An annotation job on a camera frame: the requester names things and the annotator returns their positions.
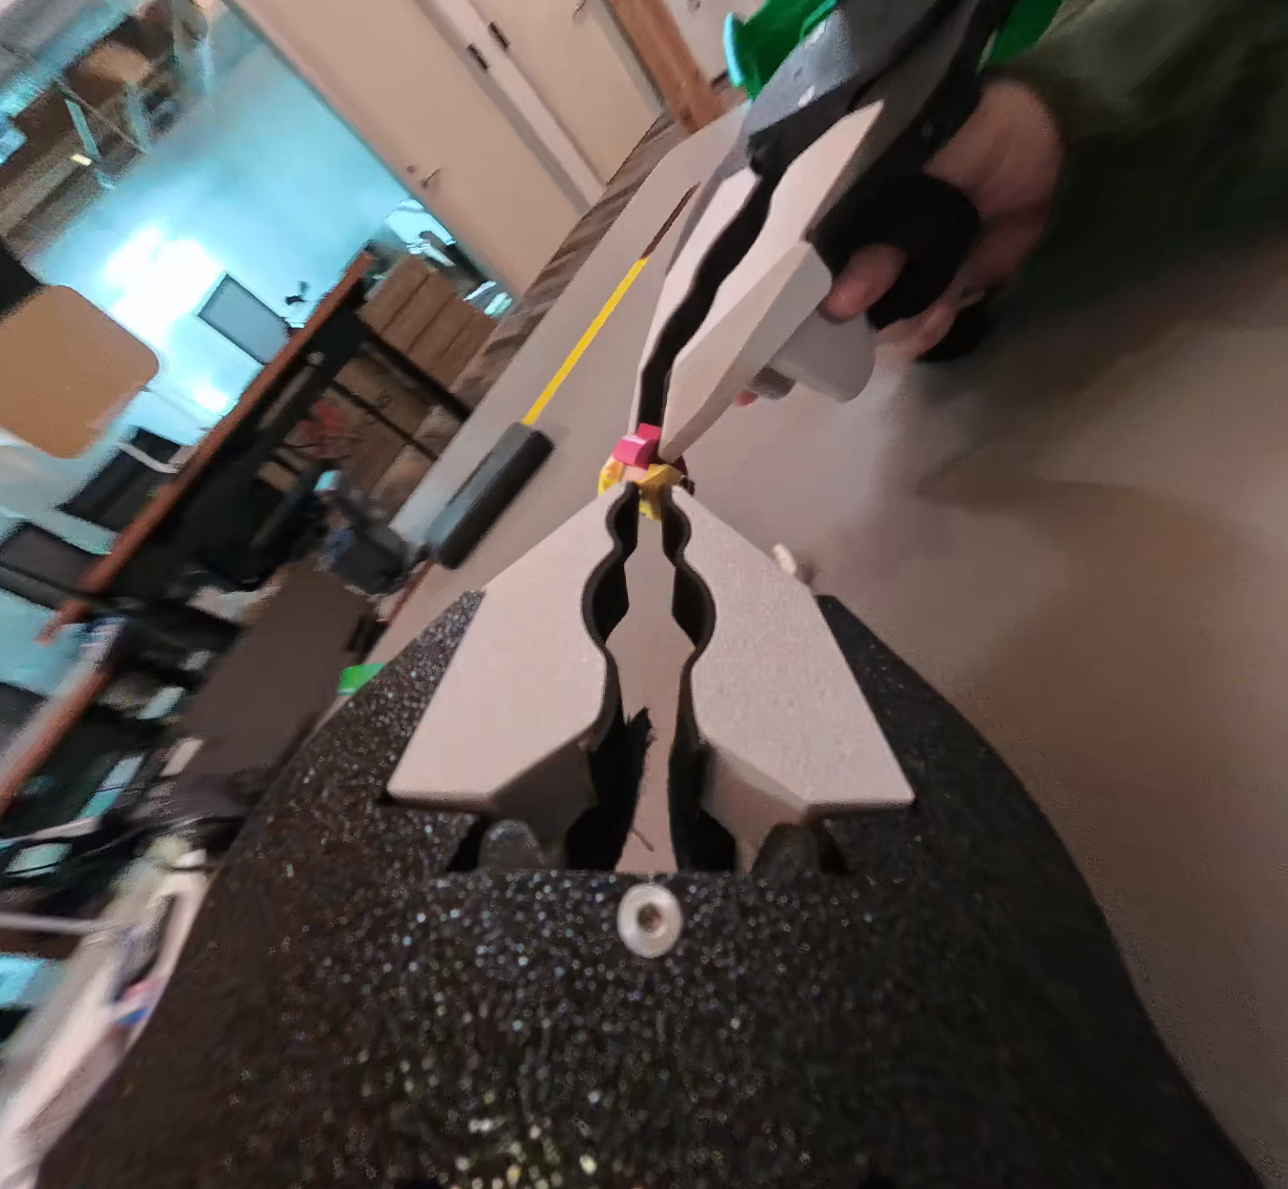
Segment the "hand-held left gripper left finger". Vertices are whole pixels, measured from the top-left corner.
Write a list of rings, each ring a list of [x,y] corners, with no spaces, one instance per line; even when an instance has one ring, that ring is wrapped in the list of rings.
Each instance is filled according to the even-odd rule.
[[[480,593],[387,783],[410,809],[511,820],[552,853],[622,853],[651,746],[609,637],[626,619],[637,489],[578,510]]]

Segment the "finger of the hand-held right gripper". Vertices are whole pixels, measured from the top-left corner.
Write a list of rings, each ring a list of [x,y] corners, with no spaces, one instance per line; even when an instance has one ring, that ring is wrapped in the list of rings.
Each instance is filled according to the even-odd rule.
[[[762,229],[762,177],[744,166],[709,183],[694,199],[664,273],[637,371],[637,423],[661,436],[677,425],[672,369],[712,310],[718,290]]]
[[[845,114],[769,190],[762,227],[672,364],[664,460],[685,456],[766,369],[838,403],[867,386],[873,331],[864,316],[832,323],[817,312],[834,279],[808,231],[845,185],[884,105],[871,102]]]

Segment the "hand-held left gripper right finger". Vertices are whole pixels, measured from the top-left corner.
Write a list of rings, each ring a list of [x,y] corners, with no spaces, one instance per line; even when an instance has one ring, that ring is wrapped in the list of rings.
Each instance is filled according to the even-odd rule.
[[[672,619],[690,643],[668,774],[672,836],[906,809],[915,794],[808,585],[685,489],[664,495]]]

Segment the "yellow lego piece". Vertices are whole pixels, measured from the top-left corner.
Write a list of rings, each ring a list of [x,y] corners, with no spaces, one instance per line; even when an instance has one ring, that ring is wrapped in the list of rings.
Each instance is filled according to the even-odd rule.
[[[653,462],[648,467],[638,467],[616,458],[605,460],[600,469],[598,493],[603,495],[620,484],[637,486],[638,511],[653,521],[662,519],[664,489],[681,487],[688,493],[696,489],[683,458],[677,463]]]

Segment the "person's right forearm green sleeve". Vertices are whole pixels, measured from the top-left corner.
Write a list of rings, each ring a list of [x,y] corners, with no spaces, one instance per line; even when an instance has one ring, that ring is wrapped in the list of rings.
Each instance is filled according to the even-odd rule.
[[[1067,151],[1022,312],[1286,231],[1286,0],[1065,0],[1000,74]]]

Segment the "person's right hand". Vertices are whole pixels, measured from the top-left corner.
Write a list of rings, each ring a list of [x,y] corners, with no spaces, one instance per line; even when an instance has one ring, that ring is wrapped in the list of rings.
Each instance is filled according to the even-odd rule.
[[[880,360],[913,360],[937,347],[961,312],[1000,294],[1035,253],[1065,164],[1054,116],[1026,85],[991,78],[971,118],[924,174],[967,196],[980,236],[937,303],[876,336]]]

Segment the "yellow tape strip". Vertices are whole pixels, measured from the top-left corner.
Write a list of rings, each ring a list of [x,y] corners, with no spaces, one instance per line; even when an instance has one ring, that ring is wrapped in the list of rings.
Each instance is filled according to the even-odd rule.
[[[528,428],[535,428],[539,425],[542,414],[550,406],[550,403],[555,399],[563,384],[570,379],[572,371],[579,366],[581,358],[587,355],[590,345],[596,342],[600,336],[602,329],[609,323],[616,308],[620,307],[622,299],[627,295],[631,286],[637,283],[638,275],[648,268],[650,257],[640,257],[631,264],[631,268],[626,271],[626,275],[620,279],[613,294],[607,297],[607,301],[602,305],[602,308],[594,314],[590,319],[589,327],[579,334],[578,342],[570,347],[568,355],[557,367],[557,371],[552,375],[552,379],[544,384],[544,388],[539,391],[535,397],[533,404],[528,408],[528,412],[522,417],[522,425]]]

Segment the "black rectangular block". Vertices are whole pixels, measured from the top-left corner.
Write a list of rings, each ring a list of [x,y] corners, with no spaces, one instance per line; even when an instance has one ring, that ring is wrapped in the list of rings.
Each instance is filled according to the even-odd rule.
[[[554,452],[542,430],[513,423],[452,493],[428,526],[424,548],[441,569],[458,569]]]

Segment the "stack of cardboard boxes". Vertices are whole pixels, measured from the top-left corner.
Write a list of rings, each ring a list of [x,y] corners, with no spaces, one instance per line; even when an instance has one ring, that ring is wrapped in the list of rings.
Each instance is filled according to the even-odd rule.
[[[375,281],[360,316],[382,343],[450,391],[496,331],[496,318],[461,297],[443,270],[411,255]]]

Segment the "dark computer monitor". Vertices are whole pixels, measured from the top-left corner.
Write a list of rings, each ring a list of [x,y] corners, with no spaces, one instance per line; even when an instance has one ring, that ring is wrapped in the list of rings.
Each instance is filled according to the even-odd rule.
[[[260,367],[275,360],[293,334],[277,310],[229,273],[220,277],[194,314]]]

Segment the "brown back chair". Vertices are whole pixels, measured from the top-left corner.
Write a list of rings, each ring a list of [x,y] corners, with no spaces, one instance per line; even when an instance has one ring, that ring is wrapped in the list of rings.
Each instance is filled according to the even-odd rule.
[[[2,318],[2,511],[74,499],[133,434],[162,360],[79,292],[42,286]]]

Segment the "tall white wall cabinets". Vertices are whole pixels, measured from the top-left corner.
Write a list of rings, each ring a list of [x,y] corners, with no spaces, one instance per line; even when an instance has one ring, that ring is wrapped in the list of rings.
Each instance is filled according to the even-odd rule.
[[[662,114],[603,0],[229,0],[513,295]]]

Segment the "wooden desk with black frame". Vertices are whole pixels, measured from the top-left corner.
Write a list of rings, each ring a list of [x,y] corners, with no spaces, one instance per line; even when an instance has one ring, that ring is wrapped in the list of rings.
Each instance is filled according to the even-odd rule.
[[[367,327],[358,307],[371,266],[371,251],[362,249],[236,406],[190,451],[181,471],[83,574],[37,635],[42,646],[109,604],[170,596],[218,511],[232,506],[362,347]]]

